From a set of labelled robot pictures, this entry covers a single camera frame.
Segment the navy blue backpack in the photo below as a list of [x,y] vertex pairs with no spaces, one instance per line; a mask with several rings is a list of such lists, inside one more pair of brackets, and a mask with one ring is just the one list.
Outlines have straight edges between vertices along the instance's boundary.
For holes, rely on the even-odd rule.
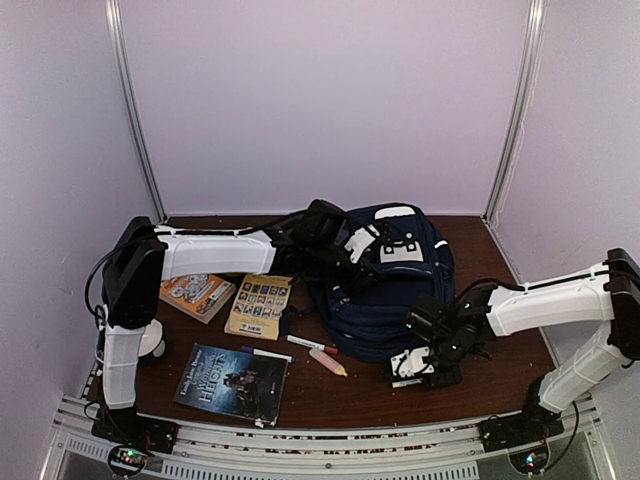
[[361,259],[380,279],[349,288],[338,280],[307,282],[317,314],[338,350],[362,362],[383,363],[419,346],[405,326],[409,308],[422,294],[449,303],[455,293],[455,261],[446,239],[422,210],[406,203],[387,203],[344,211],[322,200],[276,225],[280,249],[277,272],[293,274],[297,266],[295,236],[319,237],[344,248],[359,228],[373,225],[380,237]]

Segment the red capped white marker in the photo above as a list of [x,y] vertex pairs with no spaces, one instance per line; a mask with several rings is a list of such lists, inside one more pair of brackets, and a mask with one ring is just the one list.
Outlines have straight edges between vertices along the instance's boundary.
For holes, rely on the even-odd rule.
[[331,347],[331,346],[328,346],[328,345],[325,345],[325,344],[322,344],[322,343],[319,343],[319,342],[315,342],[315,341],[312,341],[312,340],[308,340],[308,339],[305,339],[305,338],[301,338],[301,337],[298,337],[298,336],[287,335],[286,336],[286,340],[288,342],[296,344],[296,345],[304,346],[304,347],[307,347],[307,348],[319,349],[319,350],[322,350],[322,351],[324,351],[326,353],[329,353],[329,354],[336,355],[338,353],[338,349],[335,348],[335,347]]

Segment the yellow paperback book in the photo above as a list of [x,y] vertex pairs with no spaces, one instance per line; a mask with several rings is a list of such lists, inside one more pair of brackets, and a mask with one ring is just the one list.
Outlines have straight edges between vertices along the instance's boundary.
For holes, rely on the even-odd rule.
[[275,341],[289,302],[292,277],[246,274],[233,301],[224,332]]

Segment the orange comic paperback book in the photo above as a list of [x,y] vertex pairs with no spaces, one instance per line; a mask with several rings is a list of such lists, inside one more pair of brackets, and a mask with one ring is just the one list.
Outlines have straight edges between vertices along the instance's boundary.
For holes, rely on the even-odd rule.
[[163,281],[159,298],[195,320],[208,324],[236,292],[236,286],[213,274],[192,274]]

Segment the black capped white pen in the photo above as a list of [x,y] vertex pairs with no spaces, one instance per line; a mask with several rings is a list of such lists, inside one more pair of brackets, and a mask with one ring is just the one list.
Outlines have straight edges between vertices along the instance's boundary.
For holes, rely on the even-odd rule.
[[394,381],[391,383],[391,387],[393,389],[398,389],[398,388],[404,388],[404,387],[409,387],[409,386],[414,386],[414,385],[421,385],[423,384],[423,379],[421,378],[413,378],[413,379],[406,379],[406,380],[401,380],[401,381]]

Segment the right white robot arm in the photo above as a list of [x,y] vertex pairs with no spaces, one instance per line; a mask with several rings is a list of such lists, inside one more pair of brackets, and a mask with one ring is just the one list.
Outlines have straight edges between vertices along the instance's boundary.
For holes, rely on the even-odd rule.
[[523,412],[514,417],[513,433],[526,442],[615,369],[638,361],[639,265],[633,257],[614,248],[604,261],[564,276],[522,284],[481,279],[449,303],[422,294],[407,317],[408,328],[429,346],[436,371],[458,365],[491,339],[586,322],[598,324],[596,332],[533,382]]

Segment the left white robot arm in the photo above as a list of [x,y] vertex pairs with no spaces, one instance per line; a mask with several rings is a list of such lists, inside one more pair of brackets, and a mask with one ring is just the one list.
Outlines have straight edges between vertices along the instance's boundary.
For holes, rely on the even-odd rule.
[[244,228],[180,228],[132,218],[95,268],[101,276],[101,302],[93,312],[103,323],[106,429],[123,444],[143,436],[143,421],[134,415],[142,338],[172,281],[228,274],[354,281],[374,273],[365,252],[379,238],[378,228],[323,200]]

